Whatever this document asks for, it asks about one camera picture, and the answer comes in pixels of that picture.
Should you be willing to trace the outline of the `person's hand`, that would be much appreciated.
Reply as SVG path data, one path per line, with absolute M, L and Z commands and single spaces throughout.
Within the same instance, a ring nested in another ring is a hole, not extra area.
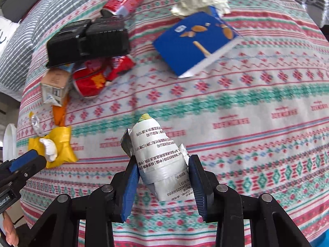
M 2 213 L 2 217 L 3 217 L 3 221 L 2 221 L 3 232 L 6 235 L 7 243 L 11 246 L 18 246 L 19 238 L 10 216 L 8 215 L 7 212 L 4 211 Z

